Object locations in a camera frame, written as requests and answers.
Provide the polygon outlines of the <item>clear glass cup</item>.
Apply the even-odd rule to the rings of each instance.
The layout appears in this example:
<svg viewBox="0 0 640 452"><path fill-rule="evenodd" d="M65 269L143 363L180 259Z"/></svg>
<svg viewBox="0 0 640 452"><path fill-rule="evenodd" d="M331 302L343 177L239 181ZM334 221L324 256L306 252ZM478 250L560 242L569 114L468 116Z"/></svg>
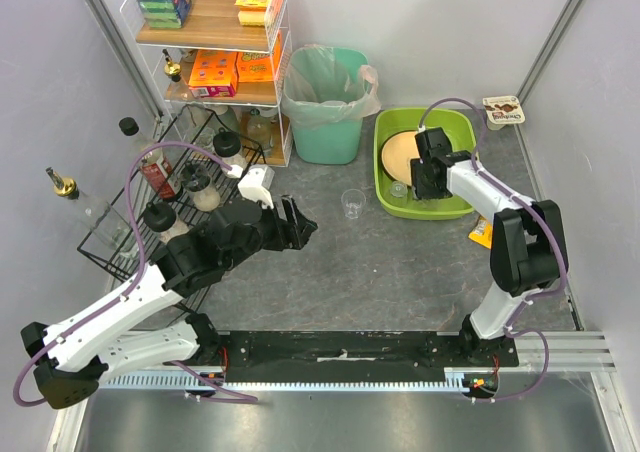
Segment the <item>clear glass cup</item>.
<svg viewBox="0 0 640 452"><path fill-rule="evenodd" d="M389 193L395 199L406 200L408 198L408 186L401 181L393 181Z"/></svg>
<svg viewBox="0 0 640 452"><path fill-rule="evenodd" d="M342 193L341 204L346 218L355 220L359 218L366 205L366 196L359 189L349 189Z"/></svg>

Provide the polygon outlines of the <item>yellow plate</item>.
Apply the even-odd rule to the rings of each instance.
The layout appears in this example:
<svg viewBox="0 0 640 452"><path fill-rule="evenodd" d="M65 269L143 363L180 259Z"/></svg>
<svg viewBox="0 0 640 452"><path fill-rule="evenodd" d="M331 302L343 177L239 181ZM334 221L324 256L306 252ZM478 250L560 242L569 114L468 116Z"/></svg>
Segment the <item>yellow plate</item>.
<svg viewBox="0 0 640 452"><path fill-rule="evenodd" d="M386 173L395 181L412 184L411 161L419 158L416 131L402 131L387 139L382 147L381 160Z"/></svg>

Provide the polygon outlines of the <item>spice jar with black grinder lid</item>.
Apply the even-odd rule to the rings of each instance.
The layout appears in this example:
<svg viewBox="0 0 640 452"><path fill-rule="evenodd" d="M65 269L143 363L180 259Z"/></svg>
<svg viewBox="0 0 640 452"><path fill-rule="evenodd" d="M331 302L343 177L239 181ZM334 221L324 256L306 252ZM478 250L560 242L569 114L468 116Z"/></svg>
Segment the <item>spice jar with black grinder lid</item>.
<svg viewBox="0 0 640 452"><path fill-rule="evenodd" d="M220 205L220 194L211 174L203 165L187 162L180 177L182 185L199 211L211 212Z"/></svg>

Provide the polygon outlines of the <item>sauce bottle with black cap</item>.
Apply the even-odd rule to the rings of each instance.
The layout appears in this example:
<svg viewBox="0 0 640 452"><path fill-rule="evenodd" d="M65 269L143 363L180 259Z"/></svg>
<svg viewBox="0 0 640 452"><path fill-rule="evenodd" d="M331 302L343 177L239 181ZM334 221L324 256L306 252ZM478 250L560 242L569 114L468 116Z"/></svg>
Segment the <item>sauce bottle with black cap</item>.
<svg viewBox="0 0 640 452"><path fill-rule="evenodd" d="M155 144L148 135L140 131L138 123L132 117L122 118L118 126L120 131L134 141L139 151L146 150ZM138 169L151 186L157 197L172 202L182 194L182 186L173 174L173 165L163 148L157 148L148 152L140 161Z"/></svg>

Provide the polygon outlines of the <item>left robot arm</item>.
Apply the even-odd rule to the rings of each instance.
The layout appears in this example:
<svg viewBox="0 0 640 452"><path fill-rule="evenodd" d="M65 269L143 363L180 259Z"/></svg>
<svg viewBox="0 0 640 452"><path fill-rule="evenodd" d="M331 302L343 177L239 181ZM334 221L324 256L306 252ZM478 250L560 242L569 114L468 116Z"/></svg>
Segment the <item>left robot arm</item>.
<svg viewBox="0 0 640 452"><path fill-rule="evenodd" d="M164 329L128 332L220 282L261 250L302 249L317 228L289 196L280 208L236 199L159 246L133 277L71 318L25 326L21 338L31 358L26 368L34 376L39 401L64 409L121 375L216 352L219 335L204 313Z"/></svg>

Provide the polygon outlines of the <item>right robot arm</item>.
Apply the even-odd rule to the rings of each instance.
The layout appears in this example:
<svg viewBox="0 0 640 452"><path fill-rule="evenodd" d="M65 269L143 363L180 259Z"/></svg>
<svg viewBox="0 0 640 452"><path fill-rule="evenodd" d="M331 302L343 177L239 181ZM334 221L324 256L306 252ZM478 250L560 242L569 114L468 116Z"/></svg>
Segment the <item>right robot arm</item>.
<svg viewBox="0 0 640 452"><path fill-rule="evenodd" d="M562 291L568 259L559 206L535 201L497 179L467 151L410 161L418 199L458 196L492 227L493 282L459 332L467 357L513 334L514 322L535 301Z"/></svg>

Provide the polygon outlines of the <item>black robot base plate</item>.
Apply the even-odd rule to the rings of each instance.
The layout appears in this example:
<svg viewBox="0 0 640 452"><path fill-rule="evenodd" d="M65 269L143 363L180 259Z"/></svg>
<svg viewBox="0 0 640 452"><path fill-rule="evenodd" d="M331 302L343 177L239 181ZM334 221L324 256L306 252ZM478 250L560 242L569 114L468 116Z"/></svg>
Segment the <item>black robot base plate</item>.
<svg viewBox="0 0 640 452"><path fill-rule="evenodd" d="M427 331L230 331L188 361L223 366L230 379L369 380L436 378L445 368L517 367L515 341L466 351L456 333Z"/></svg>

